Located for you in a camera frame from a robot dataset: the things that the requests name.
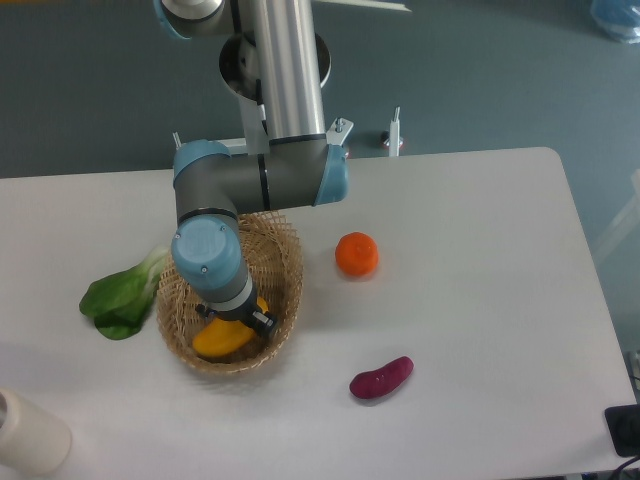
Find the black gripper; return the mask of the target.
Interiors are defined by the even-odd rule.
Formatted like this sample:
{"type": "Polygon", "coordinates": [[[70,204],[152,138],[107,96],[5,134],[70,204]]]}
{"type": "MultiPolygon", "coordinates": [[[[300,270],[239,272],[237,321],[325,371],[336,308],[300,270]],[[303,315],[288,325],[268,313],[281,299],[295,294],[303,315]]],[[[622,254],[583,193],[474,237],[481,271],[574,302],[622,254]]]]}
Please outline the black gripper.
{"type": "Polygon", "coordinates": [[[269,310],[258,310],[255,302],[245,302],[232,310],[222,310],[218,305],[212,305],[210,308],[200,303],[196,305],[195,311],[204,320],[211,320],[216,316],[224,321],[241,322],[265,340],[270,340],[278,327],[278,319],[269,310]]]}

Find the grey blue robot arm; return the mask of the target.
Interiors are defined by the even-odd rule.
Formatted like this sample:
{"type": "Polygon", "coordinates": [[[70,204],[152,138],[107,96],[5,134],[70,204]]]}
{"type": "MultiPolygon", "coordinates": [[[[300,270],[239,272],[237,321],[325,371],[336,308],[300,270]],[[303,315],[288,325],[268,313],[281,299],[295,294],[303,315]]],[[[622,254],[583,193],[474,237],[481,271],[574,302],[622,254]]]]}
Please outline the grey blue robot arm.
{"type": "Polygon", "coordinates": [[[253,1],[254,86],[265,107],[264,153],[233,156],[220,141],[177,144],[173,187],[178,273],[220,318],[263,338],[278,321],[259,307],[239,240],[242,214],[339,202],[348,192],[343,147],[327,139],[311,4],[253,1]]]}

